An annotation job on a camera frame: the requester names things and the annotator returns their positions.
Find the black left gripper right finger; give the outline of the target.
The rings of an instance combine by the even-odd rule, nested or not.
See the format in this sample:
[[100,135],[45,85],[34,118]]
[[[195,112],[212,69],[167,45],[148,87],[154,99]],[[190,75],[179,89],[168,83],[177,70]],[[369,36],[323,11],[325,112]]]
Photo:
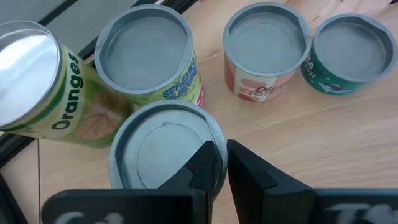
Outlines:
[[398,188],[313,188],[228,140],[239,224],[398,224]]

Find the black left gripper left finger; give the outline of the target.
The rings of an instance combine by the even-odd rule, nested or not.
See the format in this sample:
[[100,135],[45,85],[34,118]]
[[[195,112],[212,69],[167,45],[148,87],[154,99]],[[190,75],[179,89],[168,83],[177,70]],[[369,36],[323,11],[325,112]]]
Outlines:
[[42,224],[210,224],[218,156],[205,142],[158,189],[71,189],[51,196]]

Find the pink pineapple fruit can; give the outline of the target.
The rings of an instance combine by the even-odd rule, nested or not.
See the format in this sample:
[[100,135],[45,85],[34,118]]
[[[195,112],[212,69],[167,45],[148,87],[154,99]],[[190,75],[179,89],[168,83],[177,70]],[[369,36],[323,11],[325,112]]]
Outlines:
[[213,141],[217,197],[227,171],[226,139],[206,110],[182,100],[160,100],[133,113],[117,131],[109,152],[114,189],[156,189],[176,174],[206,142]]

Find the green oranges can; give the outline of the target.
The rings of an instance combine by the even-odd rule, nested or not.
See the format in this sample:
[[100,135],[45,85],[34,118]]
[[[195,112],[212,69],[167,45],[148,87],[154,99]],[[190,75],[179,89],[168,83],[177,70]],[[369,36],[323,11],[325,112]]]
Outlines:
[[132,113],[125,95],[44,26],[0,24],[0,131],[103,148]]

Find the spaghetti sauce can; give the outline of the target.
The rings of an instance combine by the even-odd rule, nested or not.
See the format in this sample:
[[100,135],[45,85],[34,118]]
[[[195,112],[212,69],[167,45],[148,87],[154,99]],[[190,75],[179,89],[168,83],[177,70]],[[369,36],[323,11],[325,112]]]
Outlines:
[[143,4],[112,19],[96,42],[95,66],[137,107],[158,100],[204,102],[192,30],[167,6]]

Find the diced tomatoes can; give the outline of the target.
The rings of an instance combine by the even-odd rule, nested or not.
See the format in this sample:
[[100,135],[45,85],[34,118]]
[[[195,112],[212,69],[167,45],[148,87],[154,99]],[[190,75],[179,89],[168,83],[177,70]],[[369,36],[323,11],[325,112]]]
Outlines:
[[311,44],[311,28],[294,8],[273,2],[248,5],[224,28],[226,85],[243,100],[271,100],[303,64]]

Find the teal tuna fish can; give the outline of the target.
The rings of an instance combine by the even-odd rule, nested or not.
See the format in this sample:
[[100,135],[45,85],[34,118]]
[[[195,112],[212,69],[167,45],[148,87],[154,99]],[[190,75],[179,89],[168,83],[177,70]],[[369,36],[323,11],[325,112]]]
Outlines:
[[328,95],[350,95],[391,73],[398,63],[398,45],[391,31],[363,14],[339,14],[316,30],[304,79]]

